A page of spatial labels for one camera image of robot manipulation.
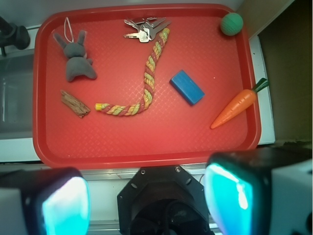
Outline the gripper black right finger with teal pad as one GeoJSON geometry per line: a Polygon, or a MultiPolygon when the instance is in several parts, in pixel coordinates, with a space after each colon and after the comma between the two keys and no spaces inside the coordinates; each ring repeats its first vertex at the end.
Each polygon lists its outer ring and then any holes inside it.
{"type": "Polygon", "coordinates": [[[312,173],[307,148],[218,152],[205,169],[206,203],[225,235],[310,235],[312,173]]]}

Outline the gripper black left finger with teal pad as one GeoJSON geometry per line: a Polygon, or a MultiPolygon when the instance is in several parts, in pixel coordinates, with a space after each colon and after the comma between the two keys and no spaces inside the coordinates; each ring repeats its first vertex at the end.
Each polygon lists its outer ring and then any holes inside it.
{"type": "Polygon", "coordinates": [[[89,222],[89,186],[77,169],[1,172],[2,235],[86,235],[89,222]]]}

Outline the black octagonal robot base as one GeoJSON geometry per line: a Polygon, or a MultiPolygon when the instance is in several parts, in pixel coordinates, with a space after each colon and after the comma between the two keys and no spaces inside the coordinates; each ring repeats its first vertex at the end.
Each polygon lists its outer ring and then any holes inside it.
{"type": "Polygon", "coordinates": [[[123,235],[212,235],[203,185],[180,166],[140,168],[117,196],[123,235]]]}

